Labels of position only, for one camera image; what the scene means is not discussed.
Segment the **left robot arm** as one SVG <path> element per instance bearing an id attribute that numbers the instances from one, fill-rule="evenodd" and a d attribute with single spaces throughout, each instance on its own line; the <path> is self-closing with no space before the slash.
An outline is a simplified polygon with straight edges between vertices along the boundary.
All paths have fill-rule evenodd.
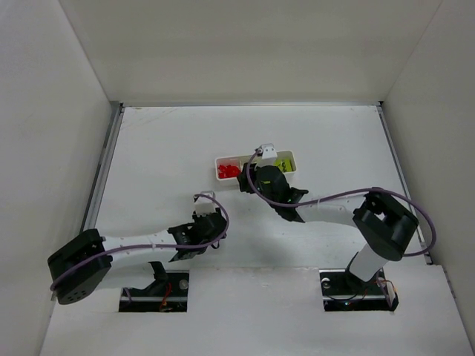
<path id="1" fill-rule="evenodd" d="M 169 263 L 218 248 L 228 228 L 229 215 L 216 208 L 149 235 L 103 237 L 95 228 L 85 230 L 47 259 L 50 289 L 60 305 L 77 303 L 98 289 L 145 289 L 165 277 Z"/>

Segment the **red lego cluster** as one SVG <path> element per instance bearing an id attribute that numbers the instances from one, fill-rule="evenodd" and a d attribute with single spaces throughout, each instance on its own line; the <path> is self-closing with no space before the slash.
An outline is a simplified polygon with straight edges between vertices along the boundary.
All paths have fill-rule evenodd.
<path id="1" fill-rule="evenodd" d="M 217 166 L 217 176 L 219 179 L 231 179 L 237 177 L 241 173 L 239 165 L 223 165 Z"/>

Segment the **white three-compartment tray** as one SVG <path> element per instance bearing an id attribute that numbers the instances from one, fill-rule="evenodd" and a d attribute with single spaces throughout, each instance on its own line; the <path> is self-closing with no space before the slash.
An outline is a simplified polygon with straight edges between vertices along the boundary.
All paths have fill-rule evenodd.
<path id="1" fill-rule="evenodd" d="M 239 188 L 238 174 L 250 157 L 250 155 L 240 155 L 217 158 L 214 163 L 216 180 L 225 188 Z M 280 169 L 288 181 L 298 170 L 292 151 L 278 151 L 274 165 Z"/>

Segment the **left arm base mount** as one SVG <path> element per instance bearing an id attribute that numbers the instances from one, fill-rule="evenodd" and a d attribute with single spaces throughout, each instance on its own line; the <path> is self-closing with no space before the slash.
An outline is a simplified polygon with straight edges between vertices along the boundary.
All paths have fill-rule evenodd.
<path id="1" fill-rule="evenodd" d="M 118 312 L 184 313 L 188 309 L 189 271 L 166 271 L 161 262 L 149 263 L 153 280 L 145 287 L 121 291 Z"/>

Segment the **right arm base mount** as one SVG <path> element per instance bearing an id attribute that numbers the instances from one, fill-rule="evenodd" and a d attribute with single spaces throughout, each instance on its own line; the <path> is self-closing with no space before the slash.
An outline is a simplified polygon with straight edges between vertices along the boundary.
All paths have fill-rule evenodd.
<path id="1" fill-rule="evenodd" d="M 399 296 L 392 281 L 380 269 L 363 282 L 343 269 L 319 271 L 324 311 L 394 312 Z"/>

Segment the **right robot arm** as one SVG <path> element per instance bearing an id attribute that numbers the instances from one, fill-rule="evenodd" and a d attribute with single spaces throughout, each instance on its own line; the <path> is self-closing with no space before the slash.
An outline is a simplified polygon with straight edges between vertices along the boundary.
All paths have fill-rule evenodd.
<path id="1" fill-rule="evenodd" d="M 303 198 L 308 190 L 290 186 L 277 167 L 248 163 L 237 181 L 240 191 L 259 193 L 288 222 L 335 223 L 357 229 L 366 244 L 351 259 L 346 273 L 363 283 L 370 282 L 388 262 L 400 261 L 419 227 L 416 216 L 388 193 L 372 190 L 306 205 Z"/>

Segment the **lime green lego stack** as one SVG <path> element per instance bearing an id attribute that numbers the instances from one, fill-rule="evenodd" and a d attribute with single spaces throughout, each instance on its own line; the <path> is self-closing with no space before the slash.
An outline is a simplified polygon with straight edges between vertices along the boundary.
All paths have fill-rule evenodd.
<path id="1" fill-rule="evenodd" d="M 295 169 L 290 158 L 280 158 L 275 160 L 274 166 L 277 167 L 282 173 L 290 173 Z"/>

